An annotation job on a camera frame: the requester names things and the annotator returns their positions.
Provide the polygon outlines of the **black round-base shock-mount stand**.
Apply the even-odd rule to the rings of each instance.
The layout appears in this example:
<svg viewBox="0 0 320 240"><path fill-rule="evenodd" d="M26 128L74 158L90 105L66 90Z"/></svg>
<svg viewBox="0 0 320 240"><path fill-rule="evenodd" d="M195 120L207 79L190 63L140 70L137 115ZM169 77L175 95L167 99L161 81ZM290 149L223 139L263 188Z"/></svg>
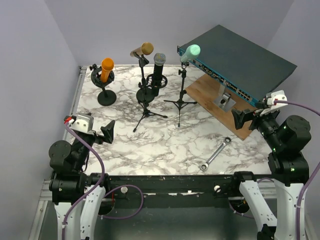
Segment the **black round-base shock-mount stand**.
<svg viewBox="0 0 320 240"><path fill-rule="evenodd" d="M111 71L109 74L109 77L106 82L101 81L101 74L100 72L102 71L102 67L98 67L96 64L93 64L89 67L91 72L91 81L92 83L102 89L102 91L98 94L97 96L97 101L100 105L102 106L111 106L112 104L115 103L117 96L116 93L110 89L105 89L107 85L112 83L115 80L115 75L114 72Z"/></svg>

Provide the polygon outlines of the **black tripod shock-mount stand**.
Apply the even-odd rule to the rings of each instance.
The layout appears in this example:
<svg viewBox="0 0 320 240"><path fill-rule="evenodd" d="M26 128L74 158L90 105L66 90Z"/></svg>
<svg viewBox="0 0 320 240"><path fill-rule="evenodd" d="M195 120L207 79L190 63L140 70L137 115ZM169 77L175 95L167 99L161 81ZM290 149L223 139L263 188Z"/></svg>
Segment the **black tripod shock-mount stand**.
<svg viewBox="0 0 320 240"><path fill-rule="evenodd" d="M167 119L167 115L159 114L152 112L151 110L148 109L150 103L155 99L156 93L155 90L162 89L167 86L168 84L168 79L164 76L161 75L161 80L159 84L154 84L153 83L153 73L149 74L146 78L142 78L141 82L138 84L139 90L136 93L136 99L139 103L139 105L142 107L142 116L139 119L137 125L133 129L133 132L135 133L137 131L137 128L141 121L145 118L152 117L152 116L158 116L162 117L164 119Z"/></svg>

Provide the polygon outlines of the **orange microphone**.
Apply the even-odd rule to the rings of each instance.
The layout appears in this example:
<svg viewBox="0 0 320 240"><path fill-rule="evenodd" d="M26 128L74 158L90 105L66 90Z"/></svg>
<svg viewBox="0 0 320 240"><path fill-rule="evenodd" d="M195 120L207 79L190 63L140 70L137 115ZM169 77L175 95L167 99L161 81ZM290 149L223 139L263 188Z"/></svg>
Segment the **orange microphone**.
<svg viewBox="0 0 320 240"><path fill-rule="evenodd" d="M102 83L107 82L110 72L113 70L113 68L114 68L114 61L111 58L107 57L101 62L100 80Z"/></svg>

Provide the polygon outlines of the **black silver-grille microphone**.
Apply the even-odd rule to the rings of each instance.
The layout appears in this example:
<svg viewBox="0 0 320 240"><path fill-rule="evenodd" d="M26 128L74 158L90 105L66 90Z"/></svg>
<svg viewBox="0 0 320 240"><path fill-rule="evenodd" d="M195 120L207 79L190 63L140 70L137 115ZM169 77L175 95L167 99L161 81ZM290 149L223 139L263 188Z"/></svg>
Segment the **black silver-grille microphone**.
<svg viewBox="0 0 320 240"><path fill-rule="evenodd" d="M154 68L152 75L152 84L153 86L161 86L162 83L162 73L163 67L166 62L166 55L164 53L156 53L153 57L154 60Z"/></svg>

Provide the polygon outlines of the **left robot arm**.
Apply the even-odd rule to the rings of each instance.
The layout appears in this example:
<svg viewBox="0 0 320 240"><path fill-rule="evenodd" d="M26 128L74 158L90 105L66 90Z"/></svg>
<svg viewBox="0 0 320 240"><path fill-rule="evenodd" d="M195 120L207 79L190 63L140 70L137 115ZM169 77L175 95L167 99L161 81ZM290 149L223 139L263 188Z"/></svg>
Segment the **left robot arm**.
<svg viewBox="0 0 320 240"><path fill-rule="evenodd" d="M100 128L102 134L92 129L93 122L89 115L66 116L64 126L75 140L73 143L56 141L48 151L49 165L53 170L49 190L59 240L94 239L100 205L111 191L105 170L90 175L83 170L89 155L97 155L94 144L112 144L114 140L114 120Z"/></svg>

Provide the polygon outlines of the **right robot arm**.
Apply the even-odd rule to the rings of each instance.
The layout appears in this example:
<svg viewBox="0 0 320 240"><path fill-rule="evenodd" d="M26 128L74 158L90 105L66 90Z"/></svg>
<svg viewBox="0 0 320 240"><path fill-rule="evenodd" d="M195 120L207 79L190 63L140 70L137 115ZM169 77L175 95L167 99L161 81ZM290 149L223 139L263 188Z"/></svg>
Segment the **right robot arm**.
<svg viewBox="0 0 320 240"><path fill-rule="evenodd" d="M306 239L305 196L310 176L302 149L312 138L310 123L301 116L290 115L278 124L278 110L267 114L249 109L231 112L237 130L245 122L251 122L249 129L258 130L271 148L267 159L276 190L276 214L270 210L252 172L236 172L236 180L230 183L230 191L236 196L243 195L253 214L257 239Z"/></svg>

